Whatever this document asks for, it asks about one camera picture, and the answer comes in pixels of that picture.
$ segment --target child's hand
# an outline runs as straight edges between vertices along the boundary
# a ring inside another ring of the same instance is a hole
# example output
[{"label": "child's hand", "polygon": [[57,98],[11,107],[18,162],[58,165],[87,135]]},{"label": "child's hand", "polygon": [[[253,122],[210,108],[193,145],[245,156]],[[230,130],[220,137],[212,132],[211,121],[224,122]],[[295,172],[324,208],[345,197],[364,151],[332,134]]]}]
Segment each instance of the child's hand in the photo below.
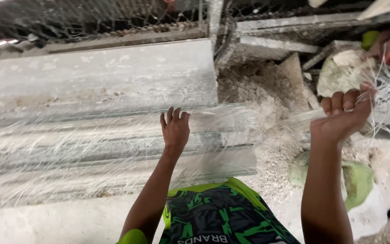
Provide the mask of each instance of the child's hand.
[{"label": "child's hand", "polygon": [[[362,129],[371,114],[376,94],[371,87],[371,83],[364,82],[360,85],[360,91],[352,89],[345,94],[335,92],[331,98],[323,98],[321,105],[328,118],[311,122],[311,144],[342,145],[349,136]],[[360,94],[363,94],[362,100],[356,104]]]},{"label": "child's hand", "polygon": [[160,115],[160,124],[162,125],[163,139],[165,140],[165,150],[181,155],[186,143],[189,139],[189,118],[190,114],[182,112],[181,108],[174,111],[171,107],[167,112],[167,122],[165,121],[165,113]]}]

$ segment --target white fiber bundle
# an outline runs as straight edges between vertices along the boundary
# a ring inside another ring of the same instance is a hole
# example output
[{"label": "white fiber bundle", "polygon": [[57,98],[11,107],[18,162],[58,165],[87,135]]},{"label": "white fiber bundle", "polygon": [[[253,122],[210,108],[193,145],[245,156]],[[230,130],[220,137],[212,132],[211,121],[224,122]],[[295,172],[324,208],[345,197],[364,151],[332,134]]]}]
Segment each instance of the white fiber bundle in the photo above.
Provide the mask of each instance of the white fiber bundle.
[{"label": "white fiber bundle", "polygon": [[[384,129],[390,132],[388,126],[390,125],[390,66],[386,65],[384,60],[379,65],[378,70],[363,70],[362,74],[366,80],[372,82],[377,93],[374,97],[373,108],[368,122],[372,125],[374,134]],[[280,123],[281,126],[293,123],[308,122],[315,119],[326,118],[322,108],[299,113],[290,116],[288,119]]]}]

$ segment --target dust pile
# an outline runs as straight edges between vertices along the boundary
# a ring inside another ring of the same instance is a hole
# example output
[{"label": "dust pile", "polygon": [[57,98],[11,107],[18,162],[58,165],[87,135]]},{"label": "dust pile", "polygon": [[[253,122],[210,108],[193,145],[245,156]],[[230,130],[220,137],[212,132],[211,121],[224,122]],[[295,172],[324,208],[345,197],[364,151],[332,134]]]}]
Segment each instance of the dust pile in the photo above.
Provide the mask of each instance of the dust pile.
[{"label": "dust pile", "polygon": [[275,126],[298,109],[296,97],[292,97],[296,92],[290,92],[292,84],[286,78],[274,63],[236,66],[219,74],[218,97],[219,102],[245,103],[256,112],[257,127],[250,133],[250,138],[255,146],[258,174],[239,179],[257,191],[279,221],[303,241],[300,224],[302,189],[288,181],[287,172],[289,163],[303,150],[305,136],[293,128]]}]

